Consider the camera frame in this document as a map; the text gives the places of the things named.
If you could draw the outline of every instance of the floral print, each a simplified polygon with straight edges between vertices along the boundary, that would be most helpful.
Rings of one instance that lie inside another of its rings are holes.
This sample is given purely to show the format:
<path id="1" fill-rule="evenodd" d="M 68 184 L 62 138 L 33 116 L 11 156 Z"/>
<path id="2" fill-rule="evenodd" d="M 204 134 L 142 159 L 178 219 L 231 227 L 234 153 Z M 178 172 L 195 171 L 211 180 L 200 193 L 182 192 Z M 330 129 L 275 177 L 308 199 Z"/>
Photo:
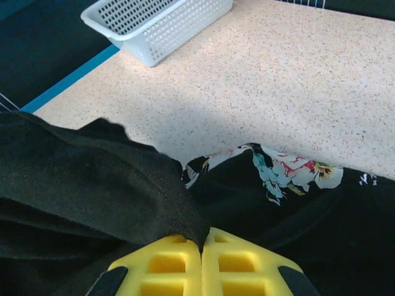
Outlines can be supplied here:
<path id="1" fill-rule="evenodd" d="M 314 182 L 320 189 L 333 189 L 340 185 L 343 178 L 343 168 L 329 166 L 291 154 L 284 154 L 257 144 L 247 144 L 254 152 L 254 166 L 258 169 L 267 188 L 266 198 L 277 205 L 286 198 L 286 188 L 297 195 L 305 195 Z M 270 157 L 271 163 L 257 161 Z"/>
<path id="2" fill-rule="evenodd" d="M 344 171 L 341 167 L 330 166 L 304 157 L 284 154 L 260 144 L 249 143 L 236 149 L 205 155 L 199 168 L 192 168 L 192 164 L 189 163 L 185 170 L 186 179 L 189 181 L 185 186 L 191 187 L 200 174 L 207 173 L 224 161 L 247 150 L 252 151 L 252 164 L 262 181 L 262 187 L 265 189 L 264 196 L 278 206 L 292 193 L 297 196 L 307 194 L 313 184 L 319 189 L 336 188 L 343 178 Z"/>

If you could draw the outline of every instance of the speckled countertop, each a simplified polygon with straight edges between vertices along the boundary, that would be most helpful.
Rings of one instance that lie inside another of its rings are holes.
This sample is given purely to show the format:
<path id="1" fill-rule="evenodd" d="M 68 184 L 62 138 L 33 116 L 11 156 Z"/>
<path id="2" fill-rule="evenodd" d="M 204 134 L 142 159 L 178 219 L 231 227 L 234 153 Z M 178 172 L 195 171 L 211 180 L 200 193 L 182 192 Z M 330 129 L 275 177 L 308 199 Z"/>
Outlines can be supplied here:
<path id="1" fill-rule="evenodd" d="M 36 114 L 106 117 L 183 163 L 255 141 L 395 179 L 394 81 L 395 22 L 237 0 L 158 67 L 119 52 Z"/>

